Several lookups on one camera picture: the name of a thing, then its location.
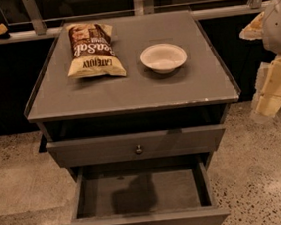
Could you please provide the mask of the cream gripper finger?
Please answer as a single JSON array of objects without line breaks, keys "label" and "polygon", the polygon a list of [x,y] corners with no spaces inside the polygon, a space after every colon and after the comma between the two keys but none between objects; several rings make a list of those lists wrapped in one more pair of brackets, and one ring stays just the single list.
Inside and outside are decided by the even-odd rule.
[{"label": "cream gripper finger", "polygon": [[262,23],[264,13],[260,12],[253,20],[243,28],[239,36],[244,40],[261,40],[262,39]]}]

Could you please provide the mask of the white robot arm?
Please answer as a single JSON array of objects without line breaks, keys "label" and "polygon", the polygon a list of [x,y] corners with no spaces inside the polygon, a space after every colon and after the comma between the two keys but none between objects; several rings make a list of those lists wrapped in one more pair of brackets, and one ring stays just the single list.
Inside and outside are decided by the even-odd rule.
[{"label": "white robot arm", "polygon": [[276,53],[271,63],[260,65],[255,79],[251,119],[264,124],[281,108],[281,0],[271,0],[239,36],[249,41],[261,40],[266,50]]}]

